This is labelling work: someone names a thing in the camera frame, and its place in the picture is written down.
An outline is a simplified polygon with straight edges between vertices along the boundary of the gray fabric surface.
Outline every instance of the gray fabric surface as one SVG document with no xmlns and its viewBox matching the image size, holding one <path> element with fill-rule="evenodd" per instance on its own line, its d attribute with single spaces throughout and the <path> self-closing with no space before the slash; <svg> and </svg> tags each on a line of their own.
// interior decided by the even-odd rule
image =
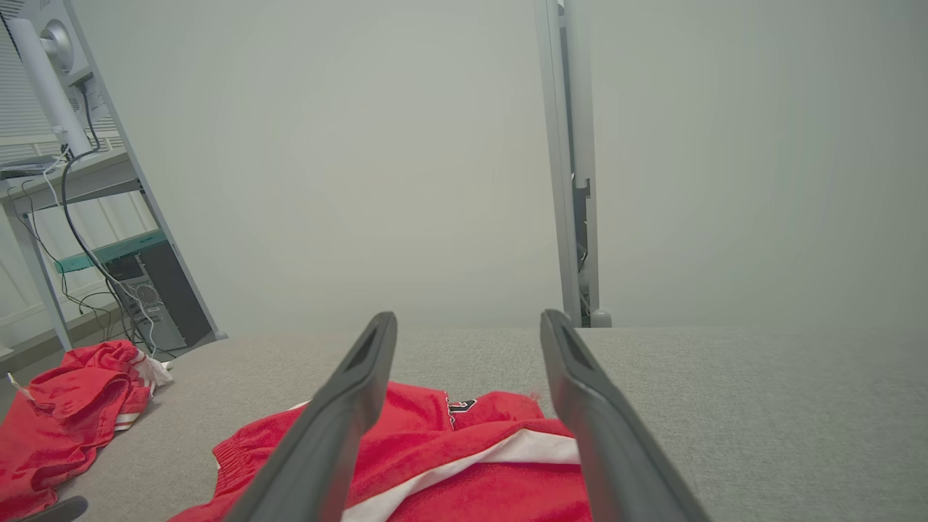
<svg viewBox="0 0 928 522">
<path fill-rule="evenodd" d="M 309 399 L 357 333 L 233 339 L 184 355 L 176 383 L 62 489 L 84 522 L 164 520 L 207 502 L 212 447 Z M 928 333 L 582 331 L 716 522 L 928 518 Z M 535 330 L 409 332 L 392 378 L 452 400 L 542 395 Z"/>
</svg>

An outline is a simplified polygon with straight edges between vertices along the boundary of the red fabric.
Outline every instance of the red fabric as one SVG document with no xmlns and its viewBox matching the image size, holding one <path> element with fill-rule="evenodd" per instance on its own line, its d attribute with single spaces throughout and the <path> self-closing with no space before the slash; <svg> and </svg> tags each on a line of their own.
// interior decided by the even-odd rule
<svg viewBox="0 0 928 522">
<path fill-rule="evenodd" d="M 145 409 L 148 388 L 134 368 L 140 355 L 128 341 L 78 348 L 32 379 L 35 401 L 16 394 L 0 425 L 0 520 L 55 503 L 53 488 L 86 471 L 110 443 L 116 416 Z"/>
<path fill-rule="evenodd" d="M 472 404 L 449 408 L 442 391 L 390 383 L 380 419 L 361 438 L 345 508 L 490 449 L 520 430 L 571 436 L 560 421 L 545 419 L 537 403 L 525 396 L 493 392 L 468 402 Z M 213 454 L 220 469 L 213 500 L 172 521 L 222 520 L 302 412 L 303 408 L 283 411 L 248 424 L 216 446 Z M 406 497 L 389 518 L 591 519 L 580 466 L 550 463 L 477 463 Z"/>
</svg>

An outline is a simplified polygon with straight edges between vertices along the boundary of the computer tower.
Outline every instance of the computer tower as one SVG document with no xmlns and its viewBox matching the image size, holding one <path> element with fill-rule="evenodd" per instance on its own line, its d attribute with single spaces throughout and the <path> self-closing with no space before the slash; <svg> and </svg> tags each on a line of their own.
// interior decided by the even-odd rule
<svg viewBox="0 0 928 522">
<path fill-rule="evenodd" d="M 149 346 L 159 350 L 193 346 L 210 332 L 210 323 L 167 241 L 104 266 L 120 282 L 114 290 Z"/>
</svg>

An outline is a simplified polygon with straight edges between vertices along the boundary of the red jersey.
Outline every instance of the red jersey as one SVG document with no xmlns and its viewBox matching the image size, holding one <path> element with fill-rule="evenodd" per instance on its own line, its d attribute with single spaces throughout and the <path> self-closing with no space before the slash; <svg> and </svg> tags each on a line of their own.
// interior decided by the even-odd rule
<svg viewBox="0 0 928 522">
<path fill-rule="evenodd" d="M 55 503 L 54 487 L 86 471 L 145 409 L 154 385 L 170 380 L 128 341 L 72 350 L 32 379 L 0 425 L 0 520 Z"/>
<path fill-rule="evenodd" d="M 241 428 L 213 450 L 213 500 L 173 522 L 220 521 L 303 412 Z M 443 391 L 390 383 L 361 437 L 342 521 L 591 520 L 576 441 L 531 398 L 493 392 L 449 403 Z"/>
</svg>

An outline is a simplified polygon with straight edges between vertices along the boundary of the metal pole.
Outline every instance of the metal pole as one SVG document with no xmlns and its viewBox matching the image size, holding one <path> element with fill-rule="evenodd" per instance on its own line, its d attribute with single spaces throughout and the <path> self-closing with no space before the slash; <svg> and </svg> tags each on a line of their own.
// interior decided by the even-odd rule
<svg viewBox="0 0 928 522">
<path fill-rule="evenodd" d="M 32 276 L 32 282 L 35 283 L 35 290 L 38 291 L 42 304 L 45 306 L 45 311 L 48 312 L 48 317 L 52 321 L 52 327 L 61 342 L 61 347 L 65 351 L 71 350 L 74 346 L 71 344 L 71 338 L 69 337 L 68 322 L 65 321 L 61 305 L 58 303 L 55 286 L 48 274 L 48 266 L 42 257 L 39 242 L 35 240 L 35 224 L 32 216 L 28 214 L 17 216 L 16 204 L 12 201 L 4 203 L 4 211 L 19 250 L 22 252 L 22 257 L 26 261 L 26 268 L 29 269 L 29 274 Z M 22 221 L 22 227 L 16 223 L 18 220 Z"/>
<path fill-rule="evenodd" d="M 52 132 L 59 135 L 59 141 L 61 137 L 64 138 L 64 143 L 68 144 L 75 156 L 92 150 L 90 140 L 71 109 L 71 103 L 58 81 L 58 74 L 32 22 L 26 19 L 10 20 L 9 30 L 19 48 L 22 66 L 35 91 L 35 97 L 39 99 L 45 118 L 52 125 Z"/>
</svg>

